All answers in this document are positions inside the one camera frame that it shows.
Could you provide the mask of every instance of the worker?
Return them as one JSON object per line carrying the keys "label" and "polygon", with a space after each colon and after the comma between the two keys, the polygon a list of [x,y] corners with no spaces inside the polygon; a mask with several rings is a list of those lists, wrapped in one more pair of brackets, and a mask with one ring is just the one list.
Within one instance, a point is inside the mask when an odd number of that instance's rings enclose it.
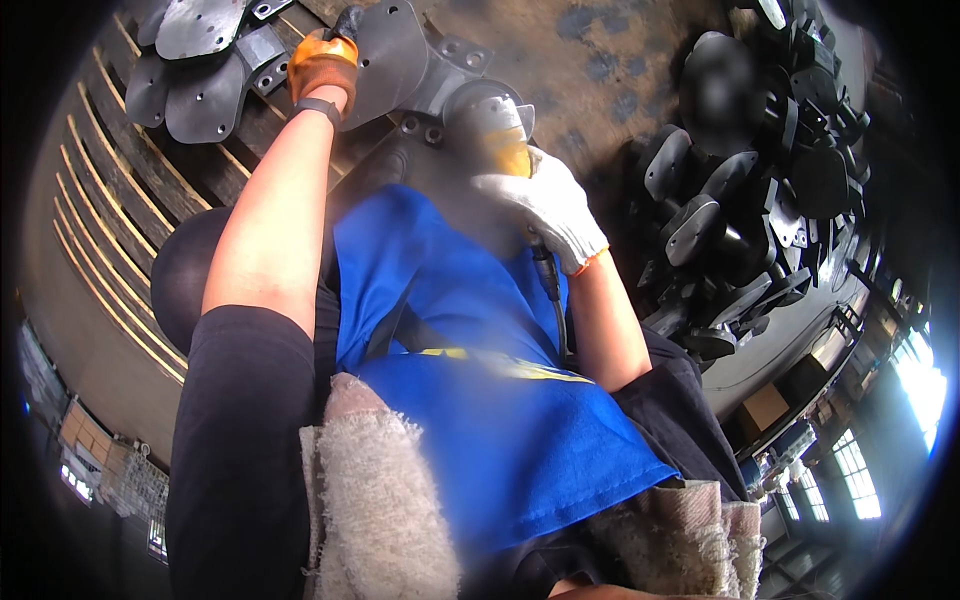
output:
{"label": "worker", "polygon": [[536,148],[529,179],[471,184],[556,255],[575,370],[531,251],[499,259],[453,230],[402,185],[402,153],[329,223],[357,77],[350,27],[334,32],[289,61],[294,115],[236,205],[183,223],[154,263],[157,321],[189,356],[175,595],[648,597],[618,587],[636,576],[585,523],[669,482],[747,498],[696,365],[638,323],[584,190]]}

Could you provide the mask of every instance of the hand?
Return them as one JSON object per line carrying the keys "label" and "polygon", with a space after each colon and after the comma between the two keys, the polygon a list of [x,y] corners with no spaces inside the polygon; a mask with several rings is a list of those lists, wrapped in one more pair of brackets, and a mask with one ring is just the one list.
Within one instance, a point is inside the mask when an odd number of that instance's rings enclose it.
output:
{"label": "hand", "polygon": [[343,118],[349,115],[356,96],[355,39],[362,17],[363,9],[348,6],[340,13],[333,29],[314,30],[300,42],[287,63],[287,87],[294,103],[322,86],[333,85],[347,94],[340,114]]}
{"label": "hand", "polygon": [[560,268],[579,275],[610,244],[587,206],[587,194],[558,158],[529,146],[530,179],[510,175],[478,175],[470,184],[523,214],[560,258]]}

